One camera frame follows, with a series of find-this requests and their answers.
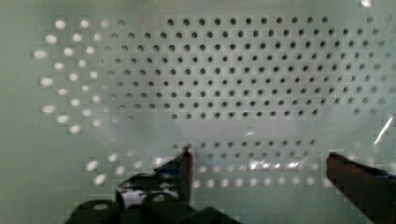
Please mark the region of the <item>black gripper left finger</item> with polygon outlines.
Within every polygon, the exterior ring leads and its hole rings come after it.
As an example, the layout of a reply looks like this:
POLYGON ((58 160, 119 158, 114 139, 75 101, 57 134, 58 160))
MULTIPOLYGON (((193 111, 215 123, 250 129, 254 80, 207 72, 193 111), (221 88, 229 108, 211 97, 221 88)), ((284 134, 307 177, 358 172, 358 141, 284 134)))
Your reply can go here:
POLYGON ((123 209, 141 204, 153 193, 167 193, 188 203, 191 199, 193 182, 193 156, 189 147, 153 169, 152 173, 139 173, 121 182, 116 187, 116 201, 123 209))

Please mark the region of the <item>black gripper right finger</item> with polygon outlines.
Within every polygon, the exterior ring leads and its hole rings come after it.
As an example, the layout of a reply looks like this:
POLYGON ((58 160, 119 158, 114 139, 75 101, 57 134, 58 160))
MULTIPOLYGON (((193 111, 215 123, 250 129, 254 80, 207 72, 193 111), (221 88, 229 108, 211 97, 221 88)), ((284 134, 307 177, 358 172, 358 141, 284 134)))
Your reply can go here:
POLYGON ((330 153, 326 160, 326 175, 374 224, 396 223, 394 175, 335 152, 330 153))

